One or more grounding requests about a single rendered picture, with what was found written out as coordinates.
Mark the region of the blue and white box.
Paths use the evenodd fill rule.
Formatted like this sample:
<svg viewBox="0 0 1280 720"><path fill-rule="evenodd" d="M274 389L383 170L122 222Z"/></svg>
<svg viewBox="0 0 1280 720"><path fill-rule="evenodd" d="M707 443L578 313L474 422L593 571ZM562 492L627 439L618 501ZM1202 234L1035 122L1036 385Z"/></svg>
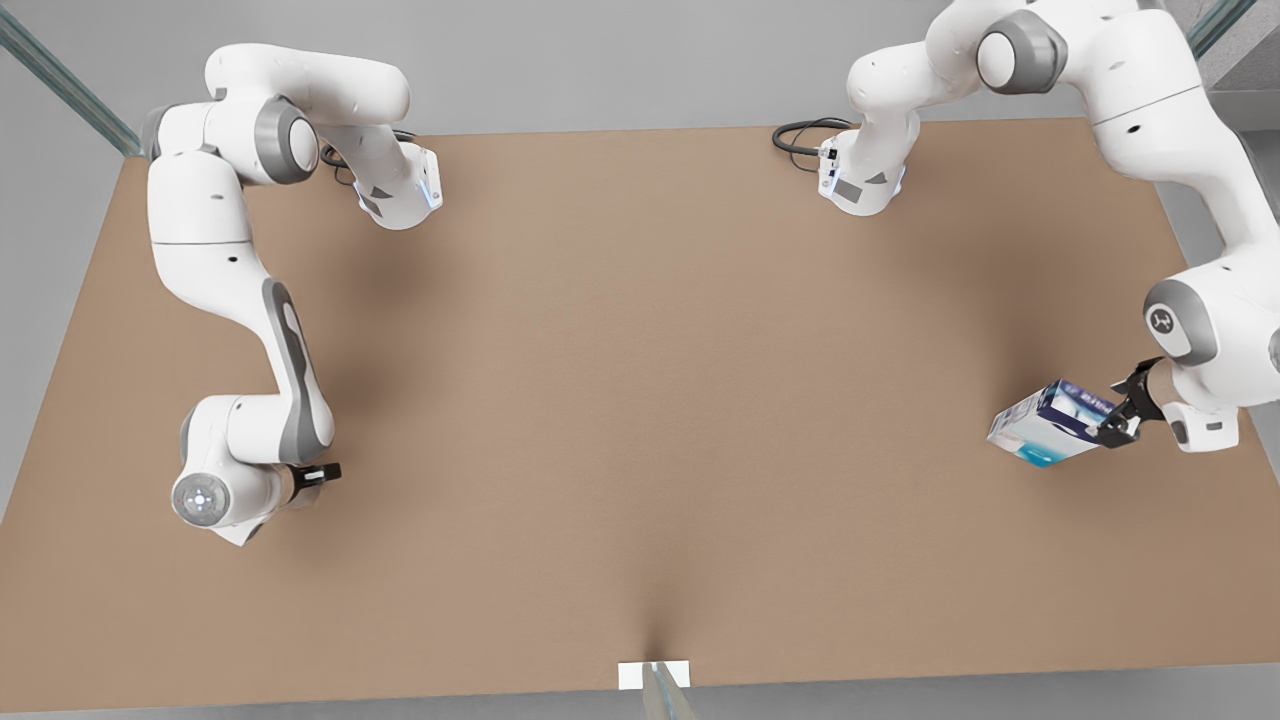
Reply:
<svg viewBox="0 0 1280 720"><path fill-rule="evenodd" d="M997 415L987 441L1047 468L1100 445L1091 433L1115 404L1069 380L1059 379Z"/></svg>

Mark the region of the white post foot plate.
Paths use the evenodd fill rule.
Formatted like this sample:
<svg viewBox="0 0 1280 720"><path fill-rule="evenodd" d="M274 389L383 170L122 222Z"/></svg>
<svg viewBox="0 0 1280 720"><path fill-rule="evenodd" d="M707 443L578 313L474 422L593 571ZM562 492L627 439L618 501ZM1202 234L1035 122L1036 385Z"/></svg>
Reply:
<svg viewBox="0 0 1280 720"><path fill-rule="evenodd" d="M687 660L643 661L618 664L618 688L621 691L640 691L643 688L644 669L652 667L658 673L659 666L666 666L675 684L680 688L691 685L690 662Z"/></svg>

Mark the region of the silver frame post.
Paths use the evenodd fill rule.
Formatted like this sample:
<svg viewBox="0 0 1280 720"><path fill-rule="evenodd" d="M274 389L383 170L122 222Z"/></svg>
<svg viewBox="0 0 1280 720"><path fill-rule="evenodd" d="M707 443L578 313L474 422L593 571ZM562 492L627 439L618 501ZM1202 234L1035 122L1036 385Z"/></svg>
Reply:
<svg viewBox="0 0 1280 720"><path fill-rule="evenodd" d="M1210 49L1257 3L1257 0L1213 0L1187 31L1187 42L1196 60Z"/></svg>
<svg viewBox="0 0 1280 720"><path fill-rule="evenodd" d="M4 47L122 156L142 155L137 133L3 5L0 5L0 47Z"/></svg>
<svg viewBox="0 0 1280 720"><path fill-rule="evenodd" d="M666 662L641 664L645 720L698 720Z"/></svg>

